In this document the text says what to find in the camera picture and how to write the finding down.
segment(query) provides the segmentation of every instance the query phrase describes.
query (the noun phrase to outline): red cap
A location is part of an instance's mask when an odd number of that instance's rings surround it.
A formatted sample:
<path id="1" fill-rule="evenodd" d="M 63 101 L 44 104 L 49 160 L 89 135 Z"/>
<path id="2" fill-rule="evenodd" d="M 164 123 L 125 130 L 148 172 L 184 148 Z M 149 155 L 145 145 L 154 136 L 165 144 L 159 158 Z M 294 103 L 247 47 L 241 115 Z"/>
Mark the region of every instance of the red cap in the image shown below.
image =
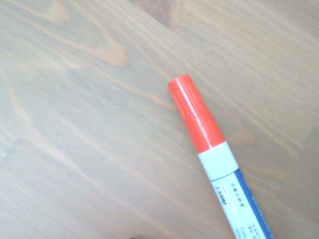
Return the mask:
<path id="1" fill-rule="evenodd" d="M 168 88 L 198 153 L 225 142 L 215 119 L 189 75 L 177 77 L 168 84 Z"/>

